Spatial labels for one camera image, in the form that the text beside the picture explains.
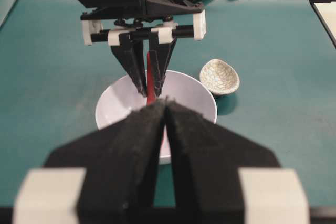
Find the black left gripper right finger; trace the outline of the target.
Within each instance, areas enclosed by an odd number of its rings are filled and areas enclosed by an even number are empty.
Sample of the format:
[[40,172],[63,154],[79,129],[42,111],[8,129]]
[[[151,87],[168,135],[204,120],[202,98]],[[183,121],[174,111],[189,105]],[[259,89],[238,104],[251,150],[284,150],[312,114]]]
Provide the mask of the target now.
[[272,150],[173,101],[165,121],[176,206],[195,223],[309,223],[297,172]]

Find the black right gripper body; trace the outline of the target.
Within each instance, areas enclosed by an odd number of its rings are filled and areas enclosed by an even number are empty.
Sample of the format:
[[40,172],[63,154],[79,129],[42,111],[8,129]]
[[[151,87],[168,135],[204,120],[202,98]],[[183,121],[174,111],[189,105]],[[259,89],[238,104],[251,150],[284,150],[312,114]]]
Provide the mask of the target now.
[[[193,15],[192,26],[179,26],[172,21],[174,15]],[[98,7],[89,14],[81,15],[82,33],[85,45],[98,41],[95,35],[103,33],[101,21],[115,19],[116,28],[109,31],[107,41],[110,46],[120,44],[118,36],[122,33],[140,31],[142,22],[151,23],[162,19],[163,23],[151,28],[151,32],[159,33],[159,42],[173,41],[173,35],[182,34],[179,30],[188,30],[186,37],[193,36],[194,40],[202,40],[206,34],[206,17],[204,6],[194,0],[144,0],[142,5],[124,7]]]

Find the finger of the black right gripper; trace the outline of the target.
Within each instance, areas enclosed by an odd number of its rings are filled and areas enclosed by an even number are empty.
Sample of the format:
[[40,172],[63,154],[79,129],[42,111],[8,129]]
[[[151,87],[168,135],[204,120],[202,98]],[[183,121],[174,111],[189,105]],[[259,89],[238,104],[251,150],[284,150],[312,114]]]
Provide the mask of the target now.
[[147,96],[143,41],[132,40],[128,33],[119,35],[120,45],[110,46],[112,53],[131,78],[137,91]]
[[149,56],[154,81],[155,95],[160,95],[165,81],[165,74],[176,45],[177,39],[169,43],[159,43],[159,33],[149,33]]

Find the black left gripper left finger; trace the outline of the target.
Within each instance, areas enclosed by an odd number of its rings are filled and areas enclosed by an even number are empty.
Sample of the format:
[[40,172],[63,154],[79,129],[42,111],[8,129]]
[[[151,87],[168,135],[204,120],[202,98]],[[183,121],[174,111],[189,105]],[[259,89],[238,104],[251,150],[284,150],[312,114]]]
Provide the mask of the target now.
[[165,101],[52,150],[28,171],[13,223],[125,223],[153,204]]

